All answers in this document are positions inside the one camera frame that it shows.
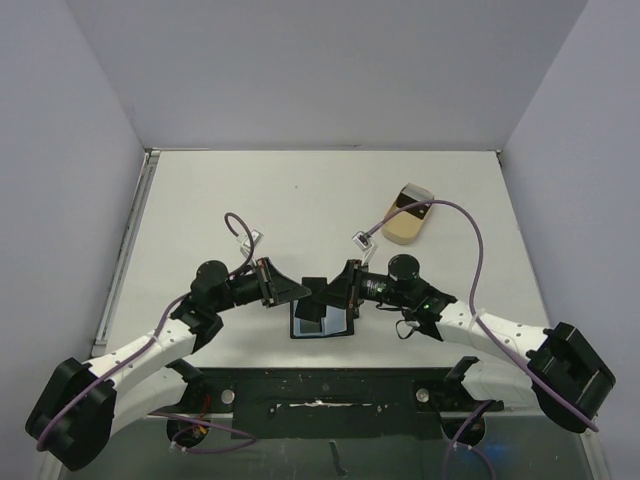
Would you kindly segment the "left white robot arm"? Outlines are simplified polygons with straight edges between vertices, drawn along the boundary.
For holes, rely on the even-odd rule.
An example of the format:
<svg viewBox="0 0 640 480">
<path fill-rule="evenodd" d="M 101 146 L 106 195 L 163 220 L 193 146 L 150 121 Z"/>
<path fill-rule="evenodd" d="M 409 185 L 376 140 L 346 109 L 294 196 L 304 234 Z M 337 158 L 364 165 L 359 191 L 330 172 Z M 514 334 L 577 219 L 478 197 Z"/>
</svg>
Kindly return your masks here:
<svg viewBox="0 0 640 480">
<path fill-rule="evenodd" d="M 86 362 L 69 358 L 53 371 L 25 424 L 40 452 L 68 469 L 90 463 L 112 435 L 116 405 L 162 368 L 188 357 L 223 327 L 223 312 L 259 301 L 267 308 L 310 296 L 269 258 L 230 273 L 218 260 L 202 264 L 188 293 L 172 301 L 159 324 L 125 346 Z"/>
</svg>

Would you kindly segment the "black VIP credit card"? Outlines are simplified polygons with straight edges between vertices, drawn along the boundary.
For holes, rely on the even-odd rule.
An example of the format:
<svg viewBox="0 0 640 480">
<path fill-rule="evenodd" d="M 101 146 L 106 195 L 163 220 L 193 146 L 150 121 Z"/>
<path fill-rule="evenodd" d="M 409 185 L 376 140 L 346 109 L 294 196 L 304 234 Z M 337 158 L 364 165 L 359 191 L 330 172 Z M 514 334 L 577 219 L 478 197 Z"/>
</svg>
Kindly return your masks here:
<svg viewBox="0 0 640 480">
<path fill-rule="evenodd" d="M 296 336 L 319 335 L 323 331 L 322 321 L 311 321 L 301 318 L 294 318 L 294 334 Z"/>
</svg>

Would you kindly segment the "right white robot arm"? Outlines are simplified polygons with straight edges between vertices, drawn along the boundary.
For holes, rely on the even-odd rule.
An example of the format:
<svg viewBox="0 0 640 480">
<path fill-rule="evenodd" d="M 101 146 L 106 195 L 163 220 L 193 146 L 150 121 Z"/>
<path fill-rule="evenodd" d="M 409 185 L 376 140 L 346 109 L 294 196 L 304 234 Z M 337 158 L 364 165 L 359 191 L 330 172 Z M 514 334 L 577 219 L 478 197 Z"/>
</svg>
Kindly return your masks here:
<svg viewBox="0 0 640 480">
<path fill-rule="evenodd" d="M 480 400 L 538 405 L 554 423 L 574 433 L 595 429 L 594 418 L 616 383 L 601 356 L 574 326 L 531 326 L 483 313 L 444 293 L 420 276 L 418 260 L 399 254 L 386 274 L 372 273 L 359 260 L 314 295 L 315 301 L 355 313 L 371 301 L 401 312 L 413 331 L 440 342 L 467 345 L 521 369 L 524 381 L 492 374 L 460 374 L 447 381 L 448 402 L 459 409 Z"/>
</svg>

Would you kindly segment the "black leather card holder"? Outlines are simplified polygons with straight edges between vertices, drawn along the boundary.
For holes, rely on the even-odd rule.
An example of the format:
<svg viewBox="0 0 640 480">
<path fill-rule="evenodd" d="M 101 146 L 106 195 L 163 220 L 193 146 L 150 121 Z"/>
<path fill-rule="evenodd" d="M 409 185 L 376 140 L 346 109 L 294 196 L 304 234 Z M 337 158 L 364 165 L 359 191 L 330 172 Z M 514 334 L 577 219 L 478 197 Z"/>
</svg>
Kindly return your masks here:
<svg viewBox="0 0 640 480">
<path fill-rule="evenodd" d="M 298 301 L 290 304 L 289 334 L 291 339 L 324 339 L 332 337 L 344 337 L 354 334 L 354 323 L 347 317 L 347 312 L 338 308 L 326 306 L 326 315 L 321 320 L 323 331 L 319 335 L 296 336 L 294 334 L 294 309 Z"/>
</svg>

